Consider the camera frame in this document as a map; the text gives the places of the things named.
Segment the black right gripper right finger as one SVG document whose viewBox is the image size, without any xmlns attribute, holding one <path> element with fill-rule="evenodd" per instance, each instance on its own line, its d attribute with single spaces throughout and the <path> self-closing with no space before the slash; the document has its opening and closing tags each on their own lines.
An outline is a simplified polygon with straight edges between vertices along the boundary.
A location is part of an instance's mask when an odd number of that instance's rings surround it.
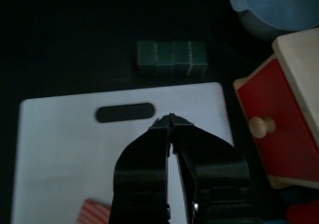
<svg viewBox="0 0 319 224">
<path fill-rule="evenodd" d="M 248 163 L 234 147 L 169 115 L 188 224 L 262 224 L 249 199 Z"/>
</svg>

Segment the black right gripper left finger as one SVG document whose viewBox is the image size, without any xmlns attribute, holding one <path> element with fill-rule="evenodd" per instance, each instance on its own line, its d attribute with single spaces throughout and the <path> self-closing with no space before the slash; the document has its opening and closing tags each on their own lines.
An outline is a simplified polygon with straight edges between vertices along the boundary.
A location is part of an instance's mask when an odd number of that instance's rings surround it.
<svg viewBox="0 0 319 224">
<path fill-rule="evenodd" d="M 169 120 L 157 119 L 114 165 L 109 224 L 169 224 Z"/>
</svg>

